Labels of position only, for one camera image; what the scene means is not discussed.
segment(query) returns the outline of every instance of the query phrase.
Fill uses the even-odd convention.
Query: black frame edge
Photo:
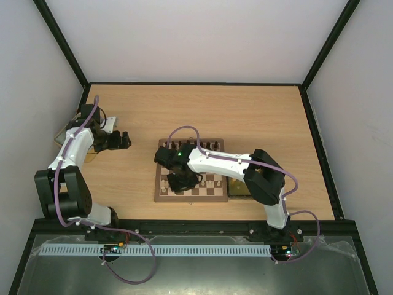
[[[319,134],[317,123],[315,121],[314,112],[308,98],[307,90],[304,87],[300,86],[299,92],[302,98],[303,107],[305,109],[311,136],[313,137],[315,150],[318,156],[319,166],[321,166],[322,175],[324,177],[324,181],[329,196],[330,204],[332,206],[334,217],[336,220],[344,219],[344,212],[341,207],[340,199],[338,198],[332,172],[330,171],[329,168],[329,163],[327,161],[324,145],[322,144],[321,135]]]
[[[138,228],[141,235],[149,236],[150,231],[157,229],[162,230],[167,235],[195,235],[201,232],[213,233],[222,236],[218,230],[222,230],[221,226],[225,226],[227,229],[233,231],[231,234],[237,235],[250,235],[249,229],[255,226],[263,226],[266,221],[184,221],[184,220],[129,220],[121,219],[120,227],[135,230]],[[291,221],[296,226],[302,229],[303,235],[315,236],[317,232],[317,226],[315,221]],[[321,232],[325,236],[350,236],[355,244],[357,255],[360,259],[360,264],[364,273],[364,277],[372,295],[378,295],[378,290],[375,285],[373,275],[370,270],[370,266],[365,255],[362,241],[357,231],[356,223],[352,220],[339,220],[339,221],[320,221]],[[71,227],[62,227],[61,224],[56,220],[36,219],[31,229],[29,239],[25,246],[23,256],[19,263],[17,273],[15,274],[12,287],[9,295],[16,295],[20,286],[23,272],[25,270],[28,258],[33,247],[34,239],[36,235],[47,234],[47,235],[83,235],[86,234],[85,229],[77,227],[75,225]]]
[[[8,293],[9,295],[14,295],[14,294],[16,295],[18,293],[19,286],[23,278],[23,274],[25,272],[26,265],[30,257],[30,252],[32,250],[33,243],[34,243],[34,239],[33,240],[28,239],[28,241],[26,242],[25,249],[22,252],[22,256],[20,258],[19,265],[14,276],[14,280],[12,281],[11,288]]]
[[[242,82],[91,82],[90,85],[172,85],[172,86],[296,86],[300,83],[242,83]]]
[[[78,105],[78,110],[77,110],[77,112],[80,112],[80,107],[81,107],[83,104],[86,103],[88,94],[89,94],[89,92],[90,92],[90,87],[91,87],[91,83],[88,83],[87,86],[84,88],[84,91],[82,92],[82,96],[81,96],[80,101],[79,101],[79,105]]]
[[[329,55],[331,49],[333,48],[334,44],[336,43],[341,32],[344,30],[347,22],[351,18],[352,14],[354,13],[354,11],[359,3],[360,3],[360,0],[348,0],[348,2],[346,3],[342,13],[338,17],[337,22],[335,23],[333,29],[331,30],[329,36],[326,39],[324,45],[322,46],[321,51],[318,53],[317,58],[315,59],[313,65],[311,66],[311,69],[309,70],[307,76],[305,77],[305,80],[302,83],[302,86],[306,90],[311,85],[316,74],[318,73],[318,71],[321,68],[322,64],[324,63],[325,59]]]
[[[83,88],[85,88],[88,84],[87,79],[85,77],[84,72],[80,68],[78,61],[76,60],[71,48],[69,47],[66,38],[64,37],[63,33],[58,26],[55,17],[53,16],[52,12],[49,9],[48,4],[45,0],[33,0],[35,5],[37,6],[38,11],[41,13],[42,18],[46,22],[49,30],[52,32],[53,37],[57,41],[61,51],[63,52],[64,56],[66,57],[69,65],[71,66],[72,70],[74,71],[76,77],[78,78],[80,84]]]

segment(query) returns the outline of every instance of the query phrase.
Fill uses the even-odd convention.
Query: wooden chessboard
[[[158,146],[166,146],[167,139],[160,139]],[[171,148],[176,150],[179,145],[185,142],[194,143],[193,138],[176,138],[172,140]],[[218,138],[203,138],[201,145],[207,148],[208,143],[210,149],[215,151],[224,151],[224,141]],[[222,175],[212,173],[201,173],[202,180],[193,189],[175,194],[169,187],[167,175],[172,171],[157,164],[155,176],[155,193],[154,202],[177,202],[177,203],[209,203],[209,202],[227,202],[227,178]]]

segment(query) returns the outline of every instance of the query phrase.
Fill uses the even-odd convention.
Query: wooden surface
[[[264,149],[294,174],[299,190],[288,196],[289,212],[310,210],[333,219],[321,169],[297,87],[92,85],[88,102],[100,96],[117,129],[128,131],[132,146],[103,151],[83,167],[93,200],[113,207],[122,219],[266,219],[253,200],[228,203],[155,203],[154,154],[158,140],[181,125],[193,125],[201,137],[223,138],[225,151]],[[176,137],[195,136],[181,130]],[[286,178],[286,190],[294,186]],[[312,219],[307,214],[293,219]]]

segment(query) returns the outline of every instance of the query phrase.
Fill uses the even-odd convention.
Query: robotic arm
[[[42,212],[46,218],[57,218],[56,194],[64,219],[78,222],[86,220],[102,226],[117,219],[112,208],[92,201],[91,193],[80,172],[91,148],[98,153],[105,149],[127,149],[131,146],[128,132],[121,135],[119,131],[113,131],[116,121],[116,117],[108,117],[101,126],[99,108],[94,108],[93,104],[85,104],[81,107],[80,117],[68,123],[66,138],[58,156],[48,169],[37,171],[34,177]]]
[[[253,154],[227,154],[189,143],[182,144],[178,151],[160,146],[154,158],[154,162],[173,171],[168,175],[168,182],[174,192],[194,188],[199,183],[198,174],[202,172],[220,174],[246,183],[252,198],[265,207],[268,225],[283,229],[288,219],[281,198],[284,174],[249,163],[251,161],[281,168],[261,149],[256,149]]]

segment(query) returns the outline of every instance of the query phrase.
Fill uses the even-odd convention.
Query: white wall
[[[58,152],[54,134],[82,87],[32,0],[0,5],[0,294],[7,294],[35,218],[34,174]]]
[[[309,89],[346,218],[393,290],[393,2],[363,0]]]
[[[47,0],[90,82],[303,82],[347,0]]]

